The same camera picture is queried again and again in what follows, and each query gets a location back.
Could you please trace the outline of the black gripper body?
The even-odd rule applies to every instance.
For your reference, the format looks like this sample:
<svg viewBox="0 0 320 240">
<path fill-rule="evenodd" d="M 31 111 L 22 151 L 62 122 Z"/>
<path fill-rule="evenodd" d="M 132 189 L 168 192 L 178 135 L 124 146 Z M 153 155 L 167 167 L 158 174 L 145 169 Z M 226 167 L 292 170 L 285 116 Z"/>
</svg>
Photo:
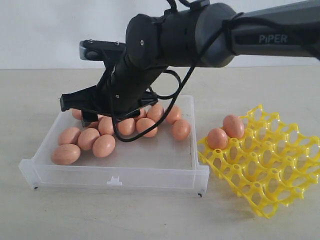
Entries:
<svg viewBox="0 0 320 240">
<path fill-rule="evenodd" d="M 113 69 L 106 69 L 97 85 L 62 94 L 60 110 L 77 109 L 84 112 L 117 117 L 133 117 L 137 110 L 155 105 L 158 98 L 147 92 L 151 84 L 168 67 L 141 69 L 123 54 Z"/>
</svg>

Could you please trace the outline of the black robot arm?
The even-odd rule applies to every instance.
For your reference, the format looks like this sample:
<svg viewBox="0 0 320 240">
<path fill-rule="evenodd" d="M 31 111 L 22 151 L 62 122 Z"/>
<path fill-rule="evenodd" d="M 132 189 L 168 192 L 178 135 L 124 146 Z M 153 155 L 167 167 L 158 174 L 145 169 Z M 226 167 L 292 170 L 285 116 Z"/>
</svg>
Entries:
<svg viewBox="0 0 320 240">
<path fill-rule="evenodd" d="M 138 14 L 125 42 L 84 40 L 79 52 L 82 60 L 102 61 L 105 71 L 96 85 L 63 94 L 60 109 L 80 110 L 85 125 L 98 115 L 122 121 L 157 103 L 148 88 L 168 67 L 222 68 L 239 55 L 319 58 L 320 3 L 236 13 L 225 3 L 197 0 L 160 17 Z"/>
</svg>

